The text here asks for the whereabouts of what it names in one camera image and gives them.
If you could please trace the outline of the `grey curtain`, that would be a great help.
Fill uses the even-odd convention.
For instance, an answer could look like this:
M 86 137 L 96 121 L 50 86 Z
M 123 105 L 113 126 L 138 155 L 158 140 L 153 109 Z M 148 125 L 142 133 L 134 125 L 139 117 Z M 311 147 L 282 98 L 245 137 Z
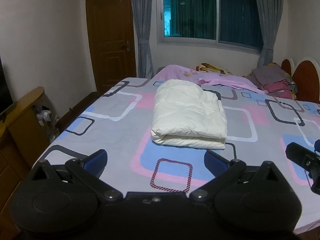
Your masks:
M 150 49 L 150 28 L 152 0 L 131 0 L 133 20 L 138 44 L 138 75 L 141 78 L 153 77 L 153 64 Z
M 256 0 L 263 47 L 257 63 L 258 67 L 272 62 L 274 44 L 283 12 L 284 0 Z

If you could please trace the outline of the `yellow patterned cloth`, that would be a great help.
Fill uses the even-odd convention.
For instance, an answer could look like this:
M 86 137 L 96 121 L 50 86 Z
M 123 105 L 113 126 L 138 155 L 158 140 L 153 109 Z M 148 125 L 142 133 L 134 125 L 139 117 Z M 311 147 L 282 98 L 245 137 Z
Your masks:
M 195 67 L 195 70 L 204 73 L 219 73 L 223 75 L 233 75 L 229 70 L 213 66 L 209 63 L 201 63 Z

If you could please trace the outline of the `folded grey and maroon clothes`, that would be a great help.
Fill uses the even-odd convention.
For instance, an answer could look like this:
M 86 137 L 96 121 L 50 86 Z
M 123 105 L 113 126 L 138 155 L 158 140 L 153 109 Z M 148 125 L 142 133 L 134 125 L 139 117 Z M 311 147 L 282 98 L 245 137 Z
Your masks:
M 296 83 L 277 64 L 268 64 L 255 68 L 246 78 L 267 95 L 284 99 L 296 99 Z

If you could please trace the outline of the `left grey curtain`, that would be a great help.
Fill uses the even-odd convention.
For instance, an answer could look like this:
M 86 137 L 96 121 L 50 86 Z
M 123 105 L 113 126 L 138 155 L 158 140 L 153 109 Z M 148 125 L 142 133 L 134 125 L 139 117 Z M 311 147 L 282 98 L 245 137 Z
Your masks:
M 150 28 L 152 0 L 131 0 L 133 20 L 138 44 L 138 75 L 141 78 L 153 77 L 153 64 L 150 49 Z

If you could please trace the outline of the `aluminium frame window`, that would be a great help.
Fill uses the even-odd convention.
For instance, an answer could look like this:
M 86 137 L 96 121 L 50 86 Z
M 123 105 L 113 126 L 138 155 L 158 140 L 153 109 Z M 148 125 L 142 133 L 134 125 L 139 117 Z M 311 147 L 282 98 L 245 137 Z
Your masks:
M 261 51 L 256 0 L 157 0 L 158 41 Z

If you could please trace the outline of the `right grey curtain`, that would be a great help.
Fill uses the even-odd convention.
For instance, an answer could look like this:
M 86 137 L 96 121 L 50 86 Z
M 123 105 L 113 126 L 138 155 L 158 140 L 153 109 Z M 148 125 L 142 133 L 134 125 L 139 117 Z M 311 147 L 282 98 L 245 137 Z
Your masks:
M 256 0 L 263 47 L 257 63 L 258 67 L 272 62 L 274 44 L 283 12 L 284 0 Z

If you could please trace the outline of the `crumpled items beside cabinet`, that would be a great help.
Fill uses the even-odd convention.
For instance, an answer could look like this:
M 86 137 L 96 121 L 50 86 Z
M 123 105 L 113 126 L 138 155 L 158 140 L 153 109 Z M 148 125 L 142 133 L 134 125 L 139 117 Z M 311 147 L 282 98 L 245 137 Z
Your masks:
M 59 128 L 57 127 L 57 123 L 60 118 L 45 105 L 43 98 L 33 106 L 33 111 L 44 136 L 50 143 L 52 143 L 60 135 Z

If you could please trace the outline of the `pink blanket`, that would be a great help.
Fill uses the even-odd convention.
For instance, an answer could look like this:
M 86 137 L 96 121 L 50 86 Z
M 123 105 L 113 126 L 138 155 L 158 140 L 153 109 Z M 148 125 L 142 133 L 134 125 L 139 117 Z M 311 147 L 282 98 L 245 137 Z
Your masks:
M 266 93 L 255 86 L 249 79 L 240 76 L 219 73 L 199 72 L 179 65 L 168 65 L 160 70 L 153 78 L 154 81 L 167 81 L 171 79 L 184 80 L 197 85 L 222 85 L 234 89 L 246 89 L 257 94 Z

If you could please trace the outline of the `brown wooden door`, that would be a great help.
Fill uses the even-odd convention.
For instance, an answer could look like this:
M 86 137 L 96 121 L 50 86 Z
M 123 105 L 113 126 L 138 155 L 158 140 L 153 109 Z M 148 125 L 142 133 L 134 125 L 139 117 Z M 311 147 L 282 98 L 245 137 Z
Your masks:
M 99 94 L 135 77 L 131 0 L 86 0 L 89 49 Z

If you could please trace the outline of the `brown wooden cabinet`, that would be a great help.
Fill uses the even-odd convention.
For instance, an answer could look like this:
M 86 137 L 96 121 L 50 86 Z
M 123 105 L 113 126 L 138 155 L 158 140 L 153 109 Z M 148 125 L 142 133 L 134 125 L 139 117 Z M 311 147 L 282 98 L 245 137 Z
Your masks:
M 18 100 L 1 122 L 1 239 L 12 239 L 18 230 L 9 204 L 20 183 L 49 142 L 33 107 L 41 101 L 44 88 L 37 87 Z

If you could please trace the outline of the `black television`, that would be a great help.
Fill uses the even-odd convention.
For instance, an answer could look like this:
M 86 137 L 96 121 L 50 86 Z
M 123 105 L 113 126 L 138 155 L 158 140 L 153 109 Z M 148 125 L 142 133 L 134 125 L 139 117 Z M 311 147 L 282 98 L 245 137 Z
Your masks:
M 0 63 L 0 113 L 1 121 L 6 119 L 8 109 L 14 104 L 5 78 L 2 63 Z

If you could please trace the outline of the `red and white headboard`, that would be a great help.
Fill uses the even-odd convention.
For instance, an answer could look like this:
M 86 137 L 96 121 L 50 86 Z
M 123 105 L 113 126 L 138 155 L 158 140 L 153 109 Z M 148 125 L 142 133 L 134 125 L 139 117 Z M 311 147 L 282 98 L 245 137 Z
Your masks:
M 294 64 L 293 59 L 284 59 L 281 69 L 291 76 L 297 86 L 296 100 L 319 103 L 319 64 L 306 57 Z

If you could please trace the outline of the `white quilted duvet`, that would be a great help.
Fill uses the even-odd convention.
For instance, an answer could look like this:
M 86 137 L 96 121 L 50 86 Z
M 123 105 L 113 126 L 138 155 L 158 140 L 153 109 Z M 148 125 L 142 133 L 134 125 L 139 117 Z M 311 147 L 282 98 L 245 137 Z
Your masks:
M 195 83 L 165 81 L 155 94 L 151 139 L 159 145 L 224 150 L 227 117 L 221 100 Z

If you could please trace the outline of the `patterned grey bed sheet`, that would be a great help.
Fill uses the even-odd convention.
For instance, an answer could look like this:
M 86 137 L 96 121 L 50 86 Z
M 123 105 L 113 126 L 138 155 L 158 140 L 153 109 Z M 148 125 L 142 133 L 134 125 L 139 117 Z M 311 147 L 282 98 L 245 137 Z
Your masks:
M 272 161 L 302 203 L 296 233 L 319 226 L 319 196 L 312 180 L 285 148 L 313 150 L 319 139 L 319 105 L 247 89 L 182 80 L 127 78 L 112 87 L 62 132 L 43 159 L 63 164 L 103 149 L 101 179 L 130 191 L 191 193 L 213 179 L 206 150 L 257 166 Z

